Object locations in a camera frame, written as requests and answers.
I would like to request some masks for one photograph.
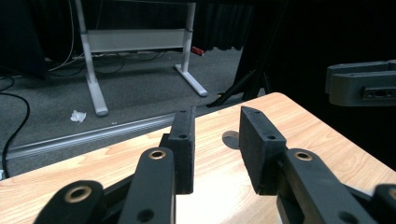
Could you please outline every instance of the black plastic part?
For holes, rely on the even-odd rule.
[[[256,193],[276,195],[277,162],[287,150],[286,139],[261,111],[242,106],[239,148]]]
[[[315,153],[288,150],[282,171],[304,213],[304,223],[375,223]]]
[[[329,101],[342,106],[396,105],[396,71],[335,74]]]
[[[41,210],[35,223],[100,223],[106,212],[101,184],[77,181],[60,189]]]
[[[140,157],[118,223],[175,223],[175,159],[155,147]]]
[[[195,107],[176,112],[172,129],[164,134],[160,147],[175,155],[176,194],[191,194],[194,180]]]
[[[371,207],[378,222],[396,223],[396,185],[378,185],[371,200]]]
[[[332,76],[335,74],[381,72],[386,70],[388,70],[387,62],[341,63],[329,66],[326,74],[325,92],[331,92],[330,86],[333,85]]]
[[[102,224],[117,223],[134,175],[130,175],[105,189],[106,215]]]

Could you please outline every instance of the black curtain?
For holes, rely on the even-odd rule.
[[[63,62],[71,48],[69,0],[27,0],[37,34],[47,57]],[[74,0],[74,50],[82,52]],[[82,0],[88,29],[184,28],[185,4]],[[244,46],[253,6],[197,4],[192,44],[203,50],[241,49]]]
[[[198,4],[192,44],[207,50],[214,47],[241,49],[246,41],[253,6]]]
[[[396,1],[301,1],[269,64],[273,91],[299,105],[396,170],[396,106],[331,105],[326,68],[396,58]]]

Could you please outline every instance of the wooden table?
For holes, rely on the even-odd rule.
[[[345,184],[371,191],[396,183],[396,173],[343,135],[295,104],[272,93],[246,105],[260,109],[288,140],[287,146],[317,153]],[[240,106],[196,119],[194,193],[177,196],[177,223],[277,223],[276,197],[258,196],[239,150],[222,135],[239,130]],[[134,173],[140,154],[159,145],[169,128],[104,147],[0,182],[0,223],[32,223],[63,186],[90,179],[108,187]]]

